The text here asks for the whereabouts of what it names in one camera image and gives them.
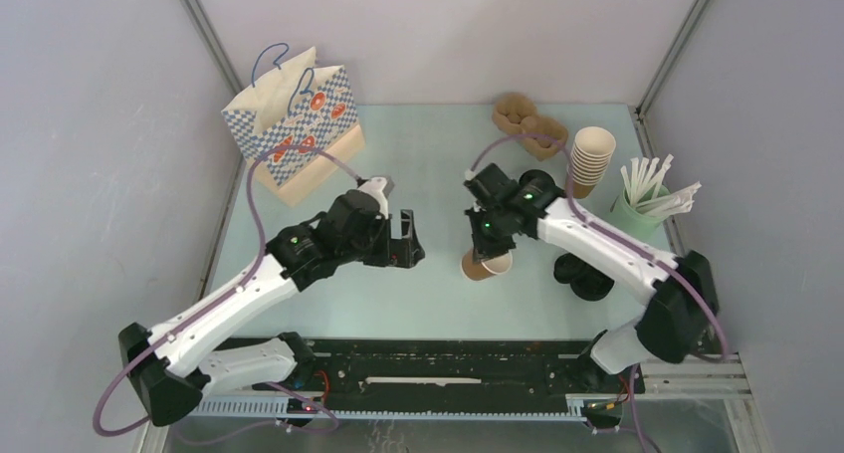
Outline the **brown paper cup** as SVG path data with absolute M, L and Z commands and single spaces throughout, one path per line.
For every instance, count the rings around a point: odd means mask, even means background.
M 479 282 L 505 274 L 513 265 L 511 253 L 483 261 L 477 261 L 474 254 L 475 251 L 470 249 L 461 260 L 462 274 L 471 281 Z
M 550 192 L 557 188 L 554 178 L 541 169 L 525 171 L 519 178 L 519 185 L 536 192 Z

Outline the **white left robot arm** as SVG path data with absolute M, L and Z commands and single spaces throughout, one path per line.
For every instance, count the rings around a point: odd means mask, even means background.
M 264 310 L 333 276 L 346 264 L 410 269 L 425 257 L 414 213 L 400 212 L 401 235 L 393 239 L 387 199 L 366 182 L 334 199 L 328 210 L 282 229 L 262 242 L 253 264 L 238 277 L 167 322 L 138 323 L 118 335 L 129 381 L 155 426 L 173 424 L 201 400 L 224 387 L 281 381 L 303 389 L 315 376 L 300 340 L 278 335 L 247 348 L 220 349 Z

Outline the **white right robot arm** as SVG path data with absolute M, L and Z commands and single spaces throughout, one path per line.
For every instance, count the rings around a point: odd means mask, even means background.
M 596 337 L 578 368 L 582 384 L 603 391 L 619 372 L 648 358 L 681 363 L 718 312 L 711 264 L 639 241 L 595 217 L 546 174 L 508 177 L 496 164 L 468 171 L 474 197 L 466 210 L 475 261 L 501 257 L 525 235 L 553 245 L 626 288 L 644 308 L 625 325 Z

